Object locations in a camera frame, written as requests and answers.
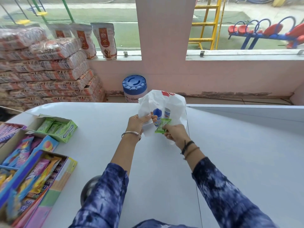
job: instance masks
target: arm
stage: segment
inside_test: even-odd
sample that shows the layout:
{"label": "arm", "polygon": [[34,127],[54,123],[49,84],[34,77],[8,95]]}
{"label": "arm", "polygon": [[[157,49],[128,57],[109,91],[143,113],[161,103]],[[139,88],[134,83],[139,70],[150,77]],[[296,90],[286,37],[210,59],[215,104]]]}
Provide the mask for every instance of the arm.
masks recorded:
{"label": "arm", "polygon": [[[138,115],[132,116],[126,131],[142,134],[143,123],[151,118],[156,121],[156,117],[151,114],[142,118],[138,118]],[[111,163],[106,167],[69,228],[118,227],[129,182],[128,175],[131,170],[135,145],[138,141],[139,137],[135,134],[123,136]]]}
{"label": "arm", "polygon": [[[165,136],[182,150],[191,139],[183,125],[165,125]],[[224,176],[197,146],[184,156],[202,195],[221,228],[274,228],[274,222]]]}

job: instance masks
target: brown bracelet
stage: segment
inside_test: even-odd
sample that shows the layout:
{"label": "brown bracelet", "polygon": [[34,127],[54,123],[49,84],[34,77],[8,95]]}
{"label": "brown bracelet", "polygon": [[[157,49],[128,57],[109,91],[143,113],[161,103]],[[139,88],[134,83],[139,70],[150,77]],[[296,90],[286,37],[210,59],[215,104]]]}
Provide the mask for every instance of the brown bracelet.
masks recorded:
{"label": "brown bracelet", "polygon": [[195,147],[194,149],[190,150],[190,151],[187,153],[187,155],[184,157],[184,160],[186,160],[187,157],[188,157],[191,153],[193,153],[193,151],[195,151],[196,149],[199,149],[199,147]]}

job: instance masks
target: sleeve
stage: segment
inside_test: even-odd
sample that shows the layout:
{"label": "sleeve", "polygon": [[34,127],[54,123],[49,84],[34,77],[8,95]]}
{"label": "sleeve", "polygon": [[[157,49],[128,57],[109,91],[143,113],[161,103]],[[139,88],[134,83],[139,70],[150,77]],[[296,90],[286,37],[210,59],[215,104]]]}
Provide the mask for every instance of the sleeve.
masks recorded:
{"label": "sleeve", "polygon": [[109,163],[69,228],[117,228],[128,182],[127,172]]}
{"label": "sleeve", "polygon": [[224,176],[209,158],[192,173],[221,228],[275,228],[274,222]]}

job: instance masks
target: white table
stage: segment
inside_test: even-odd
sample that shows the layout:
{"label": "white table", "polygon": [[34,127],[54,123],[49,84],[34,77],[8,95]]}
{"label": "white table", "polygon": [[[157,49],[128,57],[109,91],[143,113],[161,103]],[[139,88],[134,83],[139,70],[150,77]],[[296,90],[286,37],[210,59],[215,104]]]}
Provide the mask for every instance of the white table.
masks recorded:
{"label": "white table", "polygon": [[[187,105],[189,134],[211,161],[280,227],[304,227],[304,108],[295,106]],[[111,160],[132,103],[53,103],[29,112],[72,119],[78,129],[55,150],[78,165],[43,228],[68,227],[85,183]],[[32,116],[10,122],[29,124]],[[169,224],[218,228],[179,150],[162,135],[136,146],[120,228],[154,218]]]}

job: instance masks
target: person's right hand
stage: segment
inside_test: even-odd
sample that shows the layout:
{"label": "person's right hand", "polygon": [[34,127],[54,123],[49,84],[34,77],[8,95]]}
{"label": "person's right hand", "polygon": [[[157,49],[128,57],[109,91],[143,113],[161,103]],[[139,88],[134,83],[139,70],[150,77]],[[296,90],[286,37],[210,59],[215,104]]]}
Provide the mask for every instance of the person's right hand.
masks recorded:
{"label": "person's right hand", "polygon": [[163,129],[166,129],[165,136],[167,139],[175,142],[178,148],[182,150],[191,139],[189,138],[184,125],[164,125]]}

